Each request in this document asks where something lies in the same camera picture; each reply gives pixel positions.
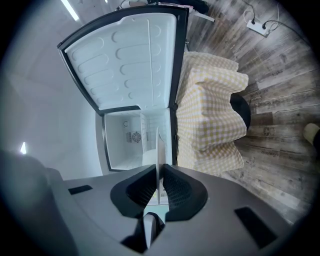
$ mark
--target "freezer lid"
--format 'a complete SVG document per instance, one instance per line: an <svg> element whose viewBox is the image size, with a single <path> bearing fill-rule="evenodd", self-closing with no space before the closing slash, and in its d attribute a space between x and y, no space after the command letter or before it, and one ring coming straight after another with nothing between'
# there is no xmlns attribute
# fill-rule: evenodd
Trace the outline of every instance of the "freezer lid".
<svg viewBox="0 0 320 256"><path fill-rule="evenodd" d="M187 22L187 9L123 9L83 26L58 49L99 115L168 108L176 99Z"/></svg>

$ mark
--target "checkered cloth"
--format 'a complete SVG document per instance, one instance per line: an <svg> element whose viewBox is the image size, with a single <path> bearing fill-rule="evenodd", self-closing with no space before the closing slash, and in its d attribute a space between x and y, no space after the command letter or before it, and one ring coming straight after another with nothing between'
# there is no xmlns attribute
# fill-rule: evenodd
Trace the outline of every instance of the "checkered cloth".
<svg viewBox="0 0 320 256"><path fill-rule="evenodd" d="M247 128L230 96L244 90L249 79L237 70L236 62L222 57L184 53L176 98L178 166L211 175L244 166L233 141Z"/></svg>

